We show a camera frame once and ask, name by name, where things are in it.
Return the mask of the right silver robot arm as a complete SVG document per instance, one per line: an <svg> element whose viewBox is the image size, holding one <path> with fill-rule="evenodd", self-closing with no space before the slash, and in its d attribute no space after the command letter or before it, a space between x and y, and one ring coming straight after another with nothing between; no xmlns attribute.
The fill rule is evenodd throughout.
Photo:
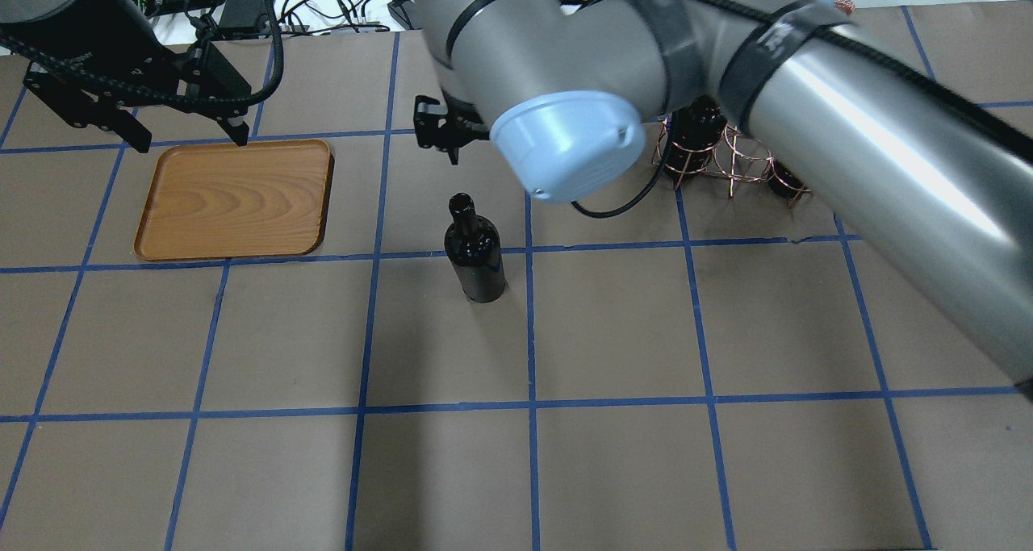
<svg viewBox="0 0 1033 551"><path fill-rule="evenodd" d="M833 0L416 0L442 90L533 198L600 190L715 99L1031 393L1031 139Z"/></svg>

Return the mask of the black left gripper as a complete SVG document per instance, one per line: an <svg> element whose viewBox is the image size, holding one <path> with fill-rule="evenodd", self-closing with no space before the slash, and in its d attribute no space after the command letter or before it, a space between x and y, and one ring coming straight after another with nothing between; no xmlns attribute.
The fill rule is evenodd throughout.
<svg viewBox="0 0 1033 551"><path fill-rule="evenodd" d="M2 0L2 45L28 59L23 84L69 126L113 129L148 153L152 132L130 109L169 106L248 145L247 81L210 40L160 43L134 0Z"/></svg>

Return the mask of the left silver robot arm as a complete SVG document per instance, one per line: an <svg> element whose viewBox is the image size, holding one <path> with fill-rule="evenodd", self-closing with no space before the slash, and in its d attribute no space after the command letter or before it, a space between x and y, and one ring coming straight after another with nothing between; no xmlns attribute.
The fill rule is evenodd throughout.
<svg viewBox="0 0 1033 551"><path fill-rule="evenodd" d="M134 0L1 0L2 44L29 61L23 87L65 124L94 126L147 152L133 108L170 106L247 142L251 85L208 39L160 43Z"/></svg>

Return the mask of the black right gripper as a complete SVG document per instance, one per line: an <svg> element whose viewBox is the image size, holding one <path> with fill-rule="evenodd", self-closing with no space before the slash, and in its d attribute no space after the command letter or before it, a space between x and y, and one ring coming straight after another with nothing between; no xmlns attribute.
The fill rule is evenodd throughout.
<svg viewBox="0 0 1033 551"><path fill-rule="evenodd" d="M472 103L443 92L444 100L417 95L413 103L413 127L421 149L435 149L460 162L460 150L476 140L489 140L490 129Z"/></svg>

